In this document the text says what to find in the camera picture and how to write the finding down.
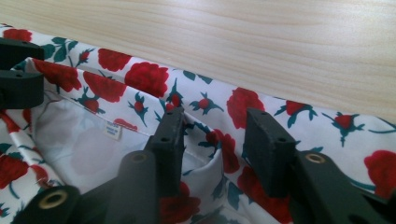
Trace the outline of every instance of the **fabric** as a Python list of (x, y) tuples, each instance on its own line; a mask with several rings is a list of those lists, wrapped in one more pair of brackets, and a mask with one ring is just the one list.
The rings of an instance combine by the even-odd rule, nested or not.
[[(45, 61), (15, 69), (45, 76), (45, 102), (0, 113), (0, 223), (10, 223), (41, 190), (86, 192), (141, 150), (164, 112), (186, 112), (181, 195), (161, 199), (162, 223), (289, 223), (289, 199), (266, 196), (244, 156), (248, 107), (265, 110), (298, 150), (331, 157), (350, 181), (388, 198), (396, 188), (396, 125), (360, 114), (275, 98), (182, 69), (75, 40), (0, 25), (30, 41)], [(117, 133), (106, 133), (108, 126)]]

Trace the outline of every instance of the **floral pattern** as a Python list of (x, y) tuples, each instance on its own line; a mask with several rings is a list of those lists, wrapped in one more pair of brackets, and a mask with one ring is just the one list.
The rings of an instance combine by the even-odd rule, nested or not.
[[(32, 109), (0, 112), (0, 223), (10, 223), (36, 192), (62, 184), (63, 174), (43, 156), (69, 158), (64, 173), (74, 175), (66, 183), (96, 179), (117, 153), (143, 148), (163, 113), (179, 106), (186, 167), (181, 194), (161, 199), (161, 223), (291, 222), (289, 198), (269, 198), (244, 154), (249, 107), (289, 127), (297, 149), (330, 156), (356, 186), (384, 198), (395, 187), (396, 125), (385, 120), (267, 96), (71, 39), (7, 25), (0, 35), (42, 45), (46, 61), (27, 59), (16, 69), (43, 73), (49, 97)], [(103, 136), (103, 122), (120, 128), (120, 138)]]

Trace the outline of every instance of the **cloth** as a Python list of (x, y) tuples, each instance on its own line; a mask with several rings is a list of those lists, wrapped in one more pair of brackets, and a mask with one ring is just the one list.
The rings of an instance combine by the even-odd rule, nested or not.
[[(141, 150), (164, 112), (185, 109), (181, 195), (161, 199), (161, 223), (289, 223), (289, 198), (269, 198), (248, 165), (248, 107), (265, 110), (298, 150), (331, 157), (352, 184), (388, 198), (396, 187), (396, 125), (279, 99), (71, 39), (0, 25), (0, 35), (45, 49), (15, 69), (45, 76), (45, 102), (0, 113), (0, 223), (41, 190), (86, 192)], [(115, 133), (106, 129), (116, 127)]]

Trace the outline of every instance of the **light wood grain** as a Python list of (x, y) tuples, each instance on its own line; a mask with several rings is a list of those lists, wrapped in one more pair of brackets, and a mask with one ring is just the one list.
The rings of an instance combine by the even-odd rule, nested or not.
[(1, 0), (0, 21), (396, 122), (393, 0)]

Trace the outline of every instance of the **garment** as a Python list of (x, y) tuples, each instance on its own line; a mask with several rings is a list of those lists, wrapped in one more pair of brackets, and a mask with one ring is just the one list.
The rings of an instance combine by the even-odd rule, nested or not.
[[(265, 110), (298, 150), (331, 157), (350, 181), (384, 198), (396, 187), (396, 126), (385, 120), (275, 98), (75, 40), (0, 25), (33, 42), (45, 61), (15, 69), (45, 76), (45, 102), (0, 114), (0, 223), (41, 190), (86, 192), (141, 150), (164, 112), (185, 109), (181, 195), (161, 200), (162, 223), (288, 223), (289, 198), (266, 196), (244, 157), (246, 109)], [(108, 126), (117, 133), (107, 134)]]

